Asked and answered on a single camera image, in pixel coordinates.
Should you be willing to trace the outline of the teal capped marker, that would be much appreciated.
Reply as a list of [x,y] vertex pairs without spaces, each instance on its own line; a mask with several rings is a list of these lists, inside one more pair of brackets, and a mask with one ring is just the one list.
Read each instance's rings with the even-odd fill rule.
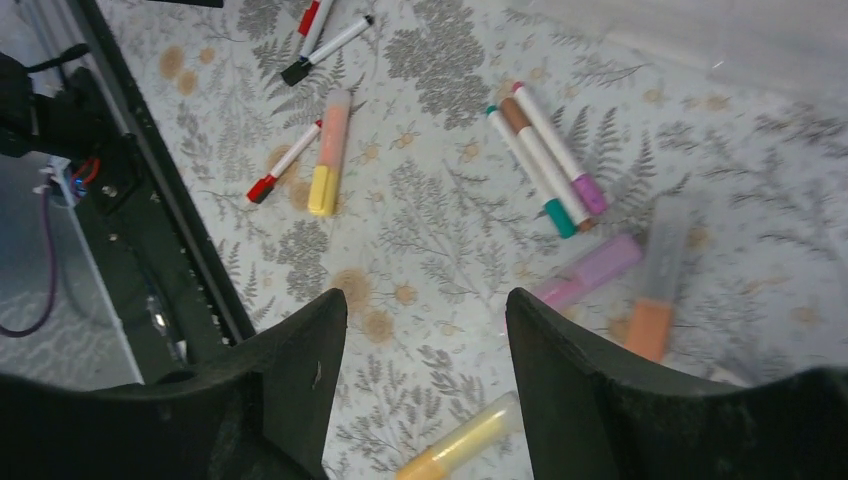
[[485,115],[497,130],[508,150],[517,160],[524,174],[534,187],[545,216],[553,224],[559,236],[565,239],[574,236],[577,233],[577,227],[567,214],[559,198],[552,192],[552,188],[542,178],[532,156],[521,143],[505,116],[496,105],[489,105],[486,108]]

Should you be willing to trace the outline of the brown capped marker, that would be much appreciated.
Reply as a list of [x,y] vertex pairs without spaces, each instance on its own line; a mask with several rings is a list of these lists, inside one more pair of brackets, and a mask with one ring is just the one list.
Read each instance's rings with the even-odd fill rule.
[[594,221],[572,190],[569,182],[561,175],[557,162],[549,153],[540,134],[534,128],[524,110],[513,97],[504,98],[499,104],[499,109],[532,155],[542,172],[543,178],[553,189],[571,223],[580,233],[590,231],[595,226]]

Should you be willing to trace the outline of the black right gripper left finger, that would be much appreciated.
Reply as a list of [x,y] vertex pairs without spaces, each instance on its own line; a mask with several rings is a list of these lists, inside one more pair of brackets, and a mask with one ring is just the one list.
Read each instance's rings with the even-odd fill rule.
[[322,479],[347,330],[331,289],[154,384],[74,391],[1,379],[5,479]]

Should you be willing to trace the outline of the white plastic drawer organizer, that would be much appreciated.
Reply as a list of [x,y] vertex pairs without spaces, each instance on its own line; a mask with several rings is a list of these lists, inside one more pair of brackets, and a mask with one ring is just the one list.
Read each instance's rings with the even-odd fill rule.
[[847,4],[832,0],[514,1],[596,38],[829,106],[847,105]]

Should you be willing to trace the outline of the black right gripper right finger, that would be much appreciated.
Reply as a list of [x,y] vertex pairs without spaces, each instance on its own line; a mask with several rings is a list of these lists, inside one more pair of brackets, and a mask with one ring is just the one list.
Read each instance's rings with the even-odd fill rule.
[[537,479],[843,479],[847,372],[755,387],[646,360],[522,288],[505,323]]

